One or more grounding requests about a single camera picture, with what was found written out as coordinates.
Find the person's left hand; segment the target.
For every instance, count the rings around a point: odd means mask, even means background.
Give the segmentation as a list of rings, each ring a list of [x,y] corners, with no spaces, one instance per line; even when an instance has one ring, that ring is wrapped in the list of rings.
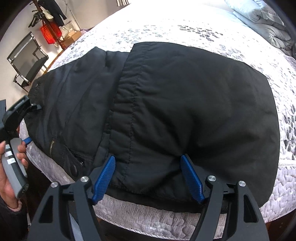
[[[19,208],[29,187],[27,168],[25,143],[20,138],[1,142],[1,198],[10,209]]]

